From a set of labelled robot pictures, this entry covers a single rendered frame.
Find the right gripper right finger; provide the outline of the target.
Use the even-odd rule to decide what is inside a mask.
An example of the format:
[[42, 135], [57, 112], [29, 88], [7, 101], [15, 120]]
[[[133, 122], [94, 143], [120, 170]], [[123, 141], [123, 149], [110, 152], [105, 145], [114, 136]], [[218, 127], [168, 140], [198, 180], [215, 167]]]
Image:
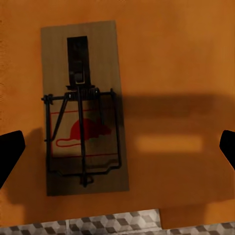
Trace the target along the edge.
[[223, 130], [219, 148], [235, 170], [235, 132]]

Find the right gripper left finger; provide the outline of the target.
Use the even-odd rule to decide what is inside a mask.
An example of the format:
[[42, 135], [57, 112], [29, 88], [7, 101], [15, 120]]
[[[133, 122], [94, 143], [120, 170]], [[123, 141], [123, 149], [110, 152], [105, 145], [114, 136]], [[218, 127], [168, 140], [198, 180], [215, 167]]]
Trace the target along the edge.
[[4, 185], [24, 149], [25, 142], [21, 130], [0, 136], [0, 188]]

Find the mousetrap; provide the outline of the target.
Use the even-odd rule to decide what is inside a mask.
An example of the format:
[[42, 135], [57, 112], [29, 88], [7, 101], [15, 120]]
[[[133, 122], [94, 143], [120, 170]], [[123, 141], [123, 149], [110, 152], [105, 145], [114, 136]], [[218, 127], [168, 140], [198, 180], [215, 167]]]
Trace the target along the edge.
[[40, 32], [47, 196], [129, 191], [115, 20]]

